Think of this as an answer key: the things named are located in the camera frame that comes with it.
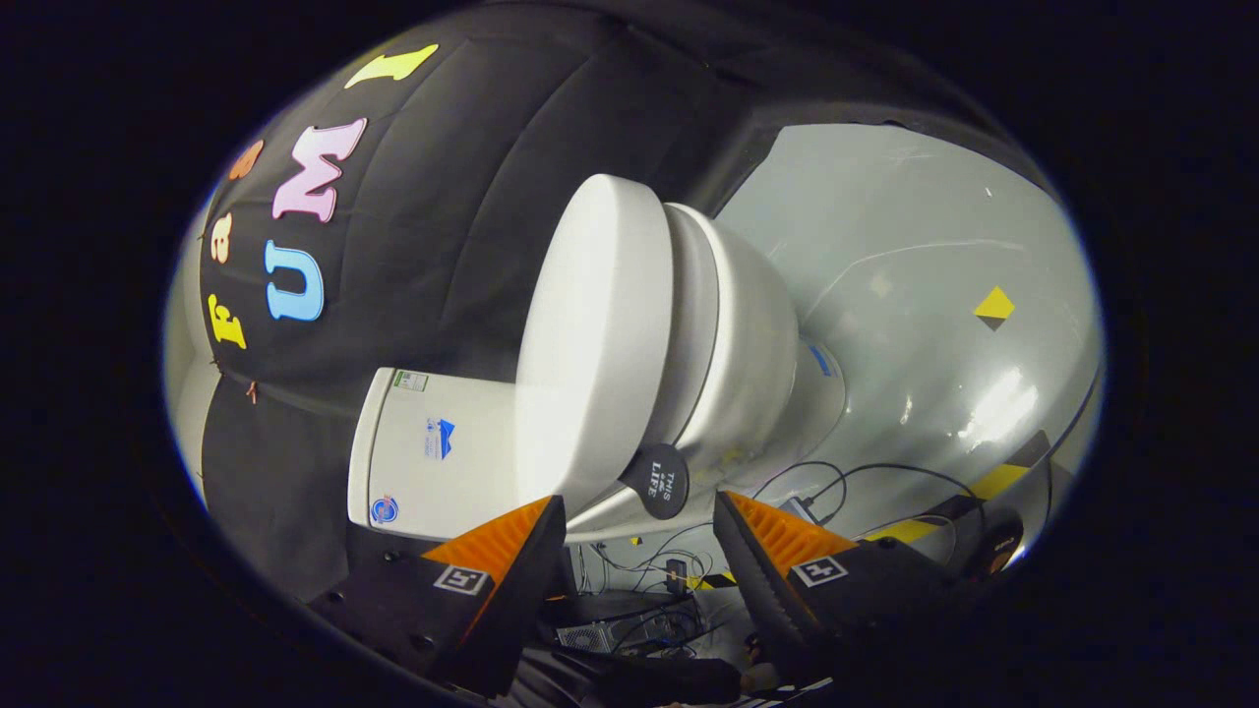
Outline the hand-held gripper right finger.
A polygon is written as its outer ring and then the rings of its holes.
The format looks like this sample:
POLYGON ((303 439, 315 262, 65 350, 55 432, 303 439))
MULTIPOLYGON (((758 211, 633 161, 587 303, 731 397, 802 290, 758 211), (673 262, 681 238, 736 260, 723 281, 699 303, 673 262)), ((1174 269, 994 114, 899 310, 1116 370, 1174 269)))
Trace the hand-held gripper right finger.
POLYGON ((747 495, 716 493, 713 530, 786 682, 893 664, 952 639, 974 585, 900 540, 850 540, 747 495))

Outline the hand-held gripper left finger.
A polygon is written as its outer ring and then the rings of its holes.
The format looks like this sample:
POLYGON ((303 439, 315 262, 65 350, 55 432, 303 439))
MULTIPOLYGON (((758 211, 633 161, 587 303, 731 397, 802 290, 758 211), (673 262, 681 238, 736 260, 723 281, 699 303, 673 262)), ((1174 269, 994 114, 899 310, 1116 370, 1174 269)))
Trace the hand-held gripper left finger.
POLYGON ((548 495, 422 553, 370 561, 310 602, 337 631, 428 682, 504 695, 562 561, 548 495))

